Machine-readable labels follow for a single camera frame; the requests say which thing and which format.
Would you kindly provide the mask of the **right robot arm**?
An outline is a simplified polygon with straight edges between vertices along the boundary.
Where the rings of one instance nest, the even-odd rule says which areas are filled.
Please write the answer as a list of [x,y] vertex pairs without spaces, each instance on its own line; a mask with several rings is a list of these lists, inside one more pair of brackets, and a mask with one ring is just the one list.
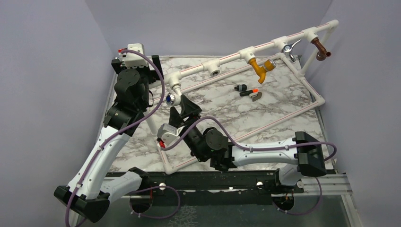
[[297,131],[294,137],[277,143],[238,143],[228,134],[215,118],[219,128],[209,127],[200,132],[197,124],[206,120],[201,117],[202,109],[186,96],[181,96],[181,111],[170,107],[170,126],[182,129],[179,139],[169,148],[174,148],[184,141],[191,156],[199,162],[210,162],[210,167],[226,172],[229,169],[251,164],[285,163],[293,165],[303,176],[320,177],[327,174],[321,141],[310,134]]

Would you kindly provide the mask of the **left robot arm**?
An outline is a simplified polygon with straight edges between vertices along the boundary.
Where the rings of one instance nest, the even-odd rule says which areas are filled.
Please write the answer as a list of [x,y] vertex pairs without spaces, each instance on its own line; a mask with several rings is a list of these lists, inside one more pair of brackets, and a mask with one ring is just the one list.
[[123,50],[112,66],[117,73],[116,98],[105,114],[97,141],[73,179],[54,191],[54,196],[66,206],[66,226],[70,226],[71,212],[85,221],[98,222],[116,199],[132,191],[143,194],[148,190],[148,180],[132,171],[109,183],[104,183],[104,178],[138,126],[161,106],[161,102],[149,103],[149,85],[156,81],[165,84],[160,57]]

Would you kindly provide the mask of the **white faucet chrome knob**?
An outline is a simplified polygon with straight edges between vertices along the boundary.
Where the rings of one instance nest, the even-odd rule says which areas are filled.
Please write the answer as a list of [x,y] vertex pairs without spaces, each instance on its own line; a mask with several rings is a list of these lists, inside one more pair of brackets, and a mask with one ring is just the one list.
[[169,106],[179,106],[181,103],[181,84],[173,85],[171,92],[166,95],[166,104]]

